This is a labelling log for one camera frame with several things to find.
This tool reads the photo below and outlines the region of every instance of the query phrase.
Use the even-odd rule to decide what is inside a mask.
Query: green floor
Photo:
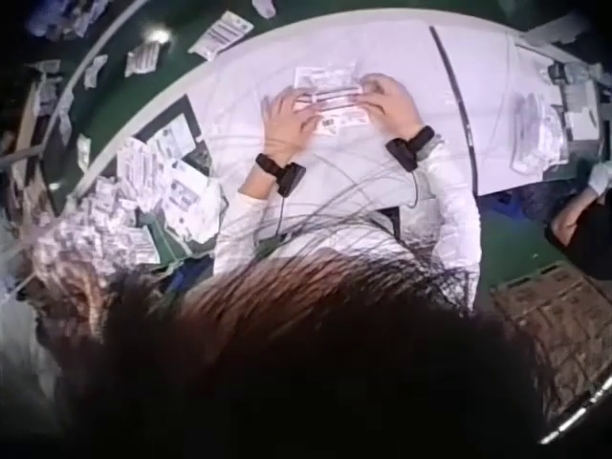
[[[228,0],[218,7],[204,6],[206,3],[201,0],[150,0],[105,46],[102,54],[108,54],[109,59],[99,75],[98,88],[84,91],[80,82],[75,89],[76,98],[71,110],[75,135],[83,133],[92,139],[91,161],[147,102],[202,62],[201,57],[190,55],[186,50],[225,9],[237,12],[253,23],[255,28],[251,36],[314,16],[368,8],[460,12],[519,30],[527,30],[567,12],[560,3],[551,5],[535,0],[275,0],[277,16],[266,20],[257,15],[250,0]],[[127,52],[141,43],[147,27],[160,24],[172,31],[173,41],[164,51],[158,70],[147,76],[124,78]],[[79,52],[84,55],[86,49]],[[70,67],[75,67],[78,61],[75,51],[71,50],[66,57],[72,64]],[[74,150],[66,151],[57,142],[55,139],[55,146],[45,152],[43,172],[48,183],[59,184],[53,200],[56,208],[62,208],[66,195],[82,173],[77,167]],[[560,259],[535,224],[484,215],[482,228],[482,277],[488,285],[516,278]]]

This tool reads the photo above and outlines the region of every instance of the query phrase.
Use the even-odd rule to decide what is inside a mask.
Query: person
[[[559,212],[545,230],[548,241],[584,273],[612,279],[612,213],[606,191],[612,162],[596,164],[588,186]]]
[[[390,76],[371,75],[363,79],[364,94],[354,98],[382,130],[391,138],[410,141],[424,130],[424,123],[411,95]],[[316,106],[294,109],[295,101],[308,92],[287,90],[263,108],[265,131],[264,154],[284,167],[304,150],[312,138],[320,114]],[[459,295],[466,307],[474,300],[480,263],[480,216],[469,181],[449,160],[450,153],[437,136],[425,145],[432,151],[418,166],[425,174],[442,215],[442,226],[430,259],[419,262],[439,264],[448,270],[461,270],[465,280],[448,286],[449,295]],[[268,200],[275,193],[275,177],[258,164],[252,167],[237,194],[230,198],[215,248],[215,273],[226,273],[251,263],[257,255],[255,235],[261,226]],[[317,256],[321,253],[358,254],[368,256],[412,258],[404,241],[371,221],[343,219],[336,224],[290,229],[292,238],[285,240],[270,255],[273,258]]]
[[[377,92],[357,103],[392,136],[422,129],[399,83],[367,82]],[[316,107],[293,110],[298,94],[284,93],[265,113],[265,151],[280,164],[318,121]],[[84,302],[79,310],[96,311],[92,339],[100,336],[72,354],[82,354],[83,370],[61,400],[67,448],[172,457],[534,453],[554,395],[549,365],[523,331],[470,311],[453,290],[477,261],[466,245],[476,242],[478,219],[467,186],[443,189],[463,183],[438,161],[445,153],[437,144],[420,165],[447,219],[439,261],[364,222],[334,229],[335,239],[305,232],[258,258],[245,242],[251,226],[240,227],[250,231],[242,240],[226,219],[214,275],[171,305],[141,274],[124,273],[103,292],[86,267],[58,267],[63,275],[46,278],[60,285],[49,286],[41,309]],[[272,191],[254,168],[230,216],[256,225]]]

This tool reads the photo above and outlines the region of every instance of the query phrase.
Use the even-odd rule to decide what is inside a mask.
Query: table
[[[478,194],[537,182],[541,174],[509,169],[512,100],[536,91],[562,103],[558,88],[538,75],[553,59],[571,56],[550,46],[535,53],[517,31],[460,14],[353,11],[303,21],[247,40],[175,82],[107,145],[76,191],[87,190],[125,137],[187,94],[214,172],[231,195],[261,149],[261,98],[290,85],[296,66],[351,61],[360,74],[386,73],[409,88],[425,122],[446,138],[452,160]],[[384,140],[372,126],[316,139],[299,159],[308,173],[287,199],[285,221],[294,223],[323,206],[346,215],[413,203],[414,182],[383,151]],[[417,184],[426,207],[426,181],[417,176]],[[275,229],[279,204],[271,201],[265,218],[271,224],[263,236]]]

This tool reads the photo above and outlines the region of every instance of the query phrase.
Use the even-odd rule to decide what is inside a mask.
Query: gloved hand
[[[608,161],[606,163],[599,163],[593,166],[588,185],[589,187],[593,188],[598,196],[602,196],[608,189],[611,180],[612,161]]]

